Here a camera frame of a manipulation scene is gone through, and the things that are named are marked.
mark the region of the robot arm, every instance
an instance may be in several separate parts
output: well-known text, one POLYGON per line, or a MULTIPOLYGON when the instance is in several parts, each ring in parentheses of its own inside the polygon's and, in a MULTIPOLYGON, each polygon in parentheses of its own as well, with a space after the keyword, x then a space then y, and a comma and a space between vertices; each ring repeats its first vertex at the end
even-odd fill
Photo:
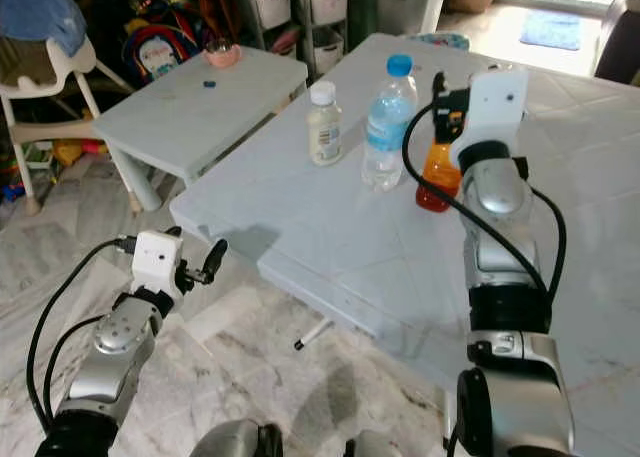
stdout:
MULTIPOLYGON (((539 269, 529 231, 532 189, 511 158, 523 115, 525 71, 472 78, 469 111, 451 159, 463 173, 465 206, 539 269)), ((471 455, 569 455, 573 419, 555 341, 551 302, 495 239, 466 218, 465 271, 471 305, 458 380, 457 436, 471 455)))
POLYGON ((202 270, 187 269, 182 239, 141 232, 133 248, 133 283, 95 330, 89 355, 56 412, 38 457, 105 456, 135 396, 142 366, 151 356, 163 319, 194 282, 211 283, 227 250, 220 240, 202 270))

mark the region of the red liquid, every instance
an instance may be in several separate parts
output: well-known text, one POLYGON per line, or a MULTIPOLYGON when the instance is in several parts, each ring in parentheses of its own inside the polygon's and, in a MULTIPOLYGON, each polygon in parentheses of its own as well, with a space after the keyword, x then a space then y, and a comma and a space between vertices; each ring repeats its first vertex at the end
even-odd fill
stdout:
MULTIPOLYGON (((458 186, 443 187, 442 185, 434 185, 449 194, 451 197, 455 197, 458 193, 458 186)), ((419 185, 418 190, 416 190, 416 204, 423 209, 431 210, 432 212, 444 212, 449 208, 448 203, 436 197, 421 185, 419 185)))

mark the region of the storage bin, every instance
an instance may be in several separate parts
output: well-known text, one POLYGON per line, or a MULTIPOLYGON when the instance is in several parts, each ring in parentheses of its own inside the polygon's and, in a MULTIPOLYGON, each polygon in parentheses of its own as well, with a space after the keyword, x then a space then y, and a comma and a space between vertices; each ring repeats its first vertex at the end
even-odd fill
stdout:
POLYGON ((256 4, 264 30, 273 29, 291 20, 291 0, 256 0, 256 4))
POLYGON ((335 30, 325 27, 313 31, 313 57, 316 73, 326 74, 344 55, 344 39, 335 30))
POLYGON ((311 21, 317 25, 333 24, 347 17, 348 0, 311 0, 311 21))
POLYGON ((417 34, 427 0, 378 0, 378 31, 385 34, 417 34))

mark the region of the backpack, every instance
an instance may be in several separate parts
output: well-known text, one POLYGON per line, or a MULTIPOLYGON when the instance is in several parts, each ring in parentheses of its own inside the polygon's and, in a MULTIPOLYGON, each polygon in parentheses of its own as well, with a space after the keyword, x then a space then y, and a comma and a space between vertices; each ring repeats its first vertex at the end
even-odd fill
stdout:
POLYGON ((175 27, 183 31, 187 36, 202 48, 203 21, 197 6, 191 2, 167 3, 162 0, 146 0, 144 10, 139 10, 133 20, 138 20, 141 26, 158 24, 175 27))
POLYGON ((140 84, 146 85, 199 52, 194 38, 168 25, 135 30, 122 48, 122 60, 140 84))

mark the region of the pink bowl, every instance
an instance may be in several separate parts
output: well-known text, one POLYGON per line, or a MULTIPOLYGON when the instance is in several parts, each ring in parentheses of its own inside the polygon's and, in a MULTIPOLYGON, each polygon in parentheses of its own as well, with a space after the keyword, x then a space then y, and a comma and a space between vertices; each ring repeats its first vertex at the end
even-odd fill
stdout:
POLYGON ((209 64, 219 69, 231 67, 242 59, 242 48, 238 44, 233 44, 227 51, 209 52, 205 50, 203 53, 209 64))

